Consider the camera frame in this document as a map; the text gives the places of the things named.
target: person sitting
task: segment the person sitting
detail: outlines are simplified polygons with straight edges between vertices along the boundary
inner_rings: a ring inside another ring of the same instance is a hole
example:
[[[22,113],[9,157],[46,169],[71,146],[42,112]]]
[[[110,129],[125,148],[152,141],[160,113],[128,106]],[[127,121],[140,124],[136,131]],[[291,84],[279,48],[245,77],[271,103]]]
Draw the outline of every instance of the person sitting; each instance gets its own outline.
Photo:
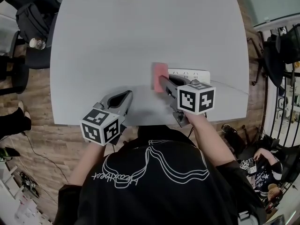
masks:
[[[282,164],[270,151],[260,148],[254,154],[257,161],[255,173],[255,191],[271,201],[279,197],[282,191],[278,187],[282,176]]]
[[[197,145],[166,125],[139,127],[106,157],[91,142],[59,191],[53,224],[237,225],[245,212],[264,224],[262,201],[214,127],[203,114],[186,116]]]
[[[281,197],[282,191],[278,187],[282,176],[282,164],[278,159],[279,152],[273,155],[264,148],[258,149],[255,144],[246,147],[236,129],[228,124],[222,126],[222,131],[240,163],[251,158],[256,162],[256,172],[248,174],[247,178],[259,196],[267,197],[268,201]]]

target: pink sponge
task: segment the pink sponge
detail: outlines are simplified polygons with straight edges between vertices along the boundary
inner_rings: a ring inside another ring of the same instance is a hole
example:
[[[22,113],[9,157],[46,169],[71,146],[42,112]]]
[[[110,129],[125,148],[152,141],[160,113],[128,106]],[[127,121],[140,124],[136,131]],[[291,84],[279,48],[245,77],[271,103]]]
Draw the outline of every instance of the pink sponge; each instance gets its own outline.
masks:
[[[154,91],[155,92],[164,92],[159,83],[159,77],[164,76],[169,78],[168,65],[165,63],[155,63],[154,64]]]

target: black bag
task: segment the black bag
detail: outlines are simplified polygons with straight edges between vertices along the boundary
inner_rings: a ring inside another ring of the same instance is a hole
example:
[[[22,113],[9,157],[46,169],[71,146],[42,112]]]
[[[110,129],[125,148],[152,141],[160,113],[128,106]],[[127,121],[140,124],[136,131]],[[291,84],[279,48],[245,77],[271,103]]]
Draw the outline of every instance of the black bag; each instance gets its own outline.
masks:
[[[300,173],[300,160],[299,158],[296,160],[296,162],[293,164],[291,167],[285,181],[289,183],[294,183],[297,177],[299,176]]]
[[[53,15],[41,14],[34,3],[28,3],[16,13],[20,36],[29,43],[32,38],[47,40]]]

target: power outlet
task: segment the power outlet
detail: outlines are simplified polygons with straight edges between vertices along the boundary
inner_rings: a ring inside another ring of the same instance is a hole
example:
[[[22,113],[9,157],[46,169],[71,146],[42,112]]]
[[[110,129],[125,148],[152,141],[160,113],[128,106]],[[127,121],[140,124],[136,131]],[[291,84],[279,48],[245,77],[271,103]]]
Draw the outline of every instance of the power outlet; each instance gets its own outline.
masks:
[[[204,70],[195,70],[195,69],[179,69],[179,68],[169,68],[169,74],[177,75],[180,77],[187,78],[188,80],[197,79],[202,83],[210,84],[210,72]]]

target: white table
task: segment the white table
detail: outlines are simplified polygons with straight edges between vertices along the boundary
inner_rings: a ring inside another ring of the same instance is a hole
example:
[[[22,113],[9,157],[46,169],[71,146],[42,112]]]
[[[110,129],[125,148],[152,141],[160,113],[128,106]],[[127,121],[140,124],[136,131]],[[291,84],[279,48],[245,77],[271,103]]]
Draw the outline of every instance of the white table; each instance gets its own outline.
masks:
[[[246,116],[248,49],[236,0],[63,0],[51,54],[56,124],[78,125],[111,91],[130,89],[126,125],[175,124],[151,64],[210,71],[210,120]]]

